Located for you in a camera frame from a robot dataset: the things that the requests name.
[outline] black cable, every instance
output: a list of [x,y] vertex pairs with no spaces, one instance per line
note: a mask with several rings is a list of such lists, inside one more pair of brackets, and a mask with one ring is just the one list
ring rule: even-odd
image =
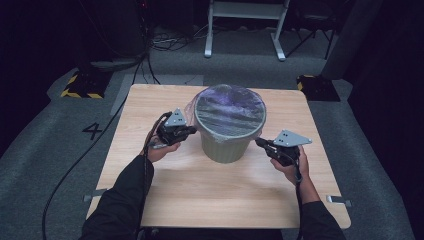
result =
[[99,31],[96,23],[94,22],[93,18],[90,16],[90,14],[88,13],[86,7],[84,6],[84,4],[81,2],[81,0],[78,0],[81,8],[83,9],[84,14],[87,16],[87,18],[89,19],[90,23],[93,25],[94,30],[96,31],[98,37],[100,38],[100,40],[106,45],[106,47],[112,51],[113,53],[115,53],[116,55],[120,56],[120,57],[124,57],[124,58],[134,58],[134,61],[131,63],[123,63],[123,64],[118,64],[118,65],[114,65],[112,67],[96,67],[93,66],[95,68],[97,68],[99,71],[101,72],[116,72],[116,71],[121,71],[124,69],[128,69],[131,68],[137,64],[140,63],[140,61],[142,61],[144,59],[144,54],[145,52],[139,54],[139,55],[126,55],[126,54],[122,54],[118,51],[116,51],[107,41],[106,38],[103,36],[103,34]]
[[[151,48],[157,51],[177,51],[181,48],[186,47],[191,42],[193,41],[190,41],[184,37],[169,38],[169,39],[153,42]],[[157,46],[157,44],[163,44],[163,43],[168,43],[168,46],[167,47]]]
[[149,69],[150,69],[150,73],[152,74],[152,78],[153,80],[155,80],[159,85],[161,85],[161,83],[159,82],[159,80],[155,77],[155,74],[153,73],[153,69],[152,69],[152,64],[150,63],[150,54],[147,54],[147,63],[149,64]]
[[[137,65],[137,68],[135,69],[134,77],[133,77],[133,81],[132,81],[132,84],[131,85],[133,85],[134,82],[135,82],[135,78],[137,76],[137,71],[138,71],[140,65],[141,65],[141,62]],[[78,165],[78,163],[90,152],[90,150],[96,145],[96,143],[100,140],[100,138],[105,134],[105,132],[108,130],[108,128],[112,124],[113,120],[118,115],[118,113],[121,110],[121,108],[124,106],[124,103],[127,101],[127,98],[128,98],[128,95],[125,97],[124,101],[122,101],[122,103],[119,106],[118,110],[116,110],[115,114],[109,120],[108,124],[103,129],[103,131],[100,133],[99,137],[96,140],[94,140],[94,142],[90,145],[90,147],[75,161],[74,164],[72,164],[72,166],[68,169],[68,171],[65,173],[65,175],[63,175],[63,177],[60,179],[59,183],[56,185],[56,187],[54,188],[53,192],[51,193],[51,195],[50,195],[49,199],[47,200],[47,203],[46,203],[46,205],[44,207],[43,217],[42,217],[42,222],[41,222],[43,240],[47,240],[47,236],[46,236],[46,216],[47,216],[47,211],[49,209],[50,203],[51,203],[51,201],[52,201],[55,193],[57,192],[57,190],[59,189],[59,187],[62,185],[63,181],[65,181],[65,179],[69,175],[69,173],[75,168],[75,166]]]
[[109,50],[111,50],[113,53],[115,53],[116,55],[118,55],[120,57],[134,58],[134,57],[138,57],[139,56],[139,55],[131,55],[131,56],[130,55],[125,55],[125,54],[122,54],[122,53],[116,51],[114,48],[112,48],[112,46],[110,46],[110,44],[106,41],[105,37],[100,33],[99,29],[96,26],[96,23],[94,22],[93,18],[88,13],[88,11],[85,8],[84,4],[81,2],[81,0],[78,0],[78,2],[81,5],[81,8],[83,9],[85,15],[88,17],[88,19],[90,20],[91,24],[93,25],[94,30],[96,30],[96,33],[99,36],[100,40],[102,40],[102,42],[109,48]]
[[[152,137],[154,136],[154,133],[156,132],[156,128],[158,127],[159,123],[162,121],[162,119],[164,117],[169,117],[172,114],[172,112],[166,112],[164,114],[162,114],[162,116],[159,117],[158,120],[156,120],[156,122],[153,124],[152,129],[149,131],[149,133],[147,134],[146,139],[144,140],[144,145],[143,145],[143,158],[144,158],[144,188],[143,188],[143,203],[142,205],[144,206],[144,204],[146,203],[146,198],[147,198],[147,192],[146,189],[149,188],[149,186],[147,186],[147,161],[148,160],[148,156],[149,156],[149,147],[151,146],[151,142],[150,140],[152,139]],[[139,214],[139,219],[138,222],[141,222],[141,218],[142,218],[142,214]],[[137,228],[137,235],[140,234],[140,232],[143,230],[143,227],[141,227],[140,225]]]
[[144,81],[146,82],[146,84],[149,84],[149,82],[146,79],[146,76],[144,76],[143,64],[141,64],[141,68],[140,69],[141,69],[141,73],[143,75]]
[[296,240],[302,239],[302,196],[300,195],[300,182],[296,182],[296,197],[297,197],[297,204],[299,205],[299,232],[297,233]]

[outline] handheld controller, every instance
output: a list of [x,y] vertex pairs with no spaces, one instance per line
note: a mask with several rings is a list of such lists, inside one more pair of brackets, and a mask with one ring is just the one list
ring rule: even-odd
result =
[[186,125],[187,121],[179,108],[173,113],[166,113],[165,116],[166,119],[159,124],[156,130],[156,134],[164,144],[156,145],[156,148],[160,146],[171,146],[177,142],[185,141],[190,134],[195,134],[197,132],[196,128],[193,126]]
[[312,140],[294,132],[283,130],[275,140],[255,139],[256,145],[265,149],[268,157],[277,160],[282,166],[295,164],[299,159],[299,145],[312,143]]

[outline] gray bucket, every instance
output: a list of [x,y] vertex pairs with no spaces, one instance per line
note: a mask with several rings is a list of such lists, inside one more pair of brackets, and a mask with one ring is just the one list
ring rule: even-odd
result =
[[216,162],[232,163],[261,134],[266,107],[259,94],[220,84],[198,94],[194,118],[205,154]]

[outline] white stand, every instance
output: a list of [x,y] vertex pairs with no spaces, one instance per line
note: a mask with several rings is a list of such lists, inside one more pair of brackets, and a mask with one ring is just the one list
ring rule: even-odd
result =
[[271,33],[277,57],[280,61],[286,60],[281,48],[279,37],[290,0],[284,0],[284,4],[261,4],[261,3],[232,3],[210,0],[208,17],[208,36],[206,38],[205,57],[212,56],[213,40],[213,17],[257,18],[279,20],[277,31]]

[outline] black sleeve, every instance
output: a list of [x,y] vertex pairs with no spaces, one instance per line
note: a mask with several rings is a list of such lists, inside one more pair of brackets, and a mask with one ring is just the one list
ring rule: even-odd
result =
[[80,239],[135,239],[153,174],[153,164],[137,156],[103,193]]
[[346,239],[336,220],[321,201],[303,204],[300,225],[305,240]]

